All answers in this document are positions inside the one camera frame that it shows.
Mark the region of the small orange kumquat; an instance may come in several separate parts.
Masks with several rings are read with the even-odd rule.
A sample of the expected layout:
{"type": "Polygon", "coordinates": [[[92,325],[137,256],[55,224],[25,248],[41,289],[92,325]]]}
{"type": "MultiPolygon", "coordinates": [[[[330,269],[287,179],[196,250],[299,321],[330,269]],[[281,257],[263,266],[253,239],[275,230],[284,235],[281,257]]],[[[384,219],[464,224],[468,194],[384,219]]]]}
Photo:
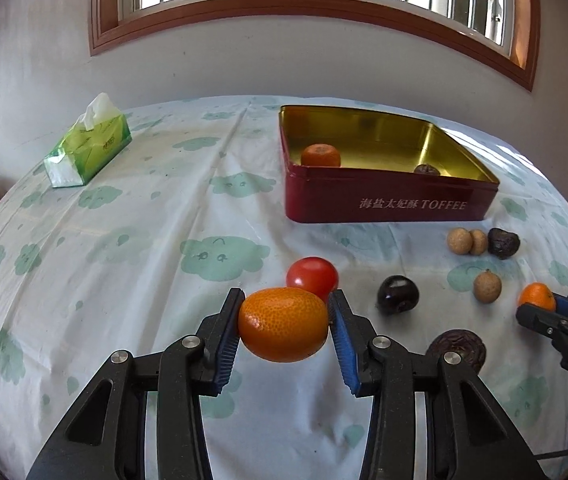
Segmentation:
{"type": "Polygon", "coordinates": [[[517,305],[521,307],[524,304],[531,304],[534,307],[549,312],[556,311],[554,293],[549,286],[540,282],[530,283],[522,289],[517,300],[517,305]]]}

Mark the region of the dark round plum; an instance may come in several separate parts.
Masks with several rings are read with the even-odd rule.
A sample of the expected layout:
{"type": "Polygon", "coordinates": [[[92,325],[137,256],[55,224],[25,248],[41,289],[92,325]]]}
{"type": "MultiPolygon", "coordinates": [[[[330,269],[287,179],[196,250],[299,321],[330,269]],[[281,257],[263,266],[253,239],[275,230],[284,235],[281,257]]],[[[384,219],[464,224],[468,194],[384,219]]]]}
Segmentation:
{"type": "Polygon", "coordinates": [[[403,275],[385,278],[376,294],[376,307],[384,315],[408,312],[414,309],[419,301],[418,286],[403,275]]]}

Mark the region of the cloud pattern tablecloth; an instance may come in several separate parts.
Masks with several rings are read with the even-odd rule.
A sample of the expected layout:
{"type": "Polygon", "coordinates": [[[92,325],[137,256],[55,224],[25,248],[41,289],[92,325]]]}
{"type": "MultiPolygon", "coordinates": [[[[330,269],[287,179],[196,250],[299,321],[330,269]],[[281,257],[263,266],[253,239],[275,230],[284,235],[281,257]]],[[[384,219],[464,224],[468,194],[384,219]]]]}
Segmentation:
{"type": "Polygon", "coordinates": [[[487,348],[482,380],[536,453],[568,448],[568,373],[515,318],[522,288],[568,294],[568,203],[531,160],[490,134],[441,128],[499,178],[482,227],[516,233],[508,260],[449,252],[444,223],[300,224],[284,211],[281,100],[222,96],[140,107],[132,142],[83,188],[34,167],[0,201],[0,471],[22,479],[103,362],[196,331],[233,287],[284,284],[290,265],[336,266],[354,312],[413,352],[452,328],[487,348]],[[492,304],[479,273],[501,279],[492,304]],[[418,305],[384,315],[380,284],[414,281],[418,305]]]}

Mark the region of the dark wrinkled passion fruit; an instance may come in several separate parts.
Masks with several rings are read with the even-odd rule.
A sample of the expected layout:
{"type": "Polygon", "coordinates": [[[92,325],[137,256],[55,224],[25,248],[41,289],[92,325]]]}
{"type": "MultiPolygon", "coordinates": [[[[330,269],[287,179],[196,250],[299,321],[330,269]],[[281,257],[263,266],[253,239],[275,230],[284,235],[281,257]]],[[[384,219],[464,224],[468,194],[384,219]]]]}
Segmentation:
{"type": "Polygon", "coordinates": [[[488,252],[500,260],[513,257],[520,247],[520,238],[514,232],[492,228],[488,232],[488,252]]]}

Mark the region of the dark date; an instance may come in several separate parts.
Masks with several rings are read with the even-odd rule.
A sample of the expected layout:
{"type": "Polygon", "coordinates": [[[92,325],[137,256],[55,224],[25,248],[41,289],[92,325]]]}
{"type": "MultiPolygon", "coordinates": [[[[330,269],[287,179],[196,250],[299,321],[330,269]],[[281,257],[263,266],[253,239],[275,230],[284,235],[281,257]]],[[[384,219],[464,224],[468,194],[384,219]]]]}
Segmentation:
{"type": "Polygon", "coordinates": [[[429,174],[430,176],[440,176],[441,172],[438,168],[431,164],[421,164],[413,169],[414,174],[429,174]]]}

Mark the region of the red gold toffee tin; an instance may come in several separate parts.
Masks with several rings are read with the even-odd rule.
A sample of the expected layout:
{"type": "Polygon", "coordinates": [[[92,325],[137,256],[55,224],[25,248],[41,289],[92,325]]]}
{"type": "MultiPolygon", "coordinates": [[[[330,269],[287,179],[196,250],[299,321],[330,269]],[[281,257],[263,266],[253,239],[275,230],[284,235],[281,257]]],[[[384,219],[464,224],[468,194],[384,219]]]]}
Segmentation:
{"type": "Polygon", "coordinates": [[[432,122],[327,105],[278,112],[284,208],[299,223],[479,221],[500,181],[470,150],[432,122]],[[311,144],[340,151],[339,167],[310,167],[311,144]],[[414,174],[431,164],[440,176],[414,174]]]}

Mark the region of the red cherry tomato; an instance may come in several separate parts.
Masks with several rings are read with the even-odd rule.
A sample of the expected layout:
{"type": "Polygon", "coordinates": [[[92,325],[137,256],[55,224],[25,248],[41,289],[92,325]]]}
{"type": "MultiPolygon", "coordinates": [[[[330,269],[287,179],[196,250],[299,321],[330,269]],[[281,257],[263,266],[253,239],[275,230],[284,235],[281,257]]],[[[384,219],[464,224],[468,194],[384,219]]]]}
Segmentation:
{"type": "Polygon", "coordinates": [[[286,286],[311,292],[322,301],[338,287],[339,275],[336,268],[320,257],[306,257],[295,261],[286,273],[286,286]]]}

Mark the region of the large dark ridged fruit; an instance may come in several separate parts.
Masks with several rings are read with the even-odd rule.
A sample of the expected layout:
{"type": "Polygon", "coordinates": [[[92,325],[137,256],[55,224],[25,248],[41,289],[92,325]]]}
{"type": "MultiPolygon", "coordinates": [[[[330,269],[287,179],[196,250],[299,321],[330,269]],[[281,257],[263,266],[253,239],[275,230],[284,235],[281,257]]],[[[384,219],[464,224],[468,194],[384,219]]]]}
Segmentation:
{"type": "Polygon", "coordinates": [[[447,330],[428,346],[426,354],[440,358],[447,352],[457,353],[464,362],[479,373],[486,362],[487,348],[477,334],[470,330],[447,330]]]}

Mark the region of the mandarin orange with leaf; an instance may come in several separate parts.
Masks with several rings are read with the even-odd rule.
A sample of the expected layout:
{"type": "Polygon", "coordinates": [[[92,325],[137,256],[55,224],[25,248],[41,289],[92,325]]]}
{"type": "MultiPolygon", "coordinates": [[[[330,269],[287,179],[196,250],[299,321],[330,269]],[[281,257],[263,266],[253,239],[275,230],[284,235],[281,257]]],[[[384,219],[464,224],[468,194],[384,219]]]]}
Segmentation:
{"type": "Polygon", "coordinates": [[[302,150],[300,163],[310,167],[339,167],[342,164],[342,156],[333,145],[316,143],[302,150]]]}

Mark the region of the green tissue pack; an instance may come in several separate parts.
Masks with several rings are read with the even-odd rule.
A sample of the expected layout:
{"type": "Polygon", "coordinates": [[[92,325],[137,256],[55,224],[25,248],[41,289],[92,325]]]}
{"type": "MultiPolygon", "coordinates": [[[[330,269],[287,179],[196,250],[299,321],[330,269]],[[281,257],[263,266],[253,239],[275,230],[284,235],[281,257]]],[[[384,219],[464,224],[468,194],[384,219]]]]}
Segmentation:
{"type": "Polygon", "coordinates": [[[131,140],[126,116],[101,92],[43,159],[52,188],[86,185],[131,140]]]}

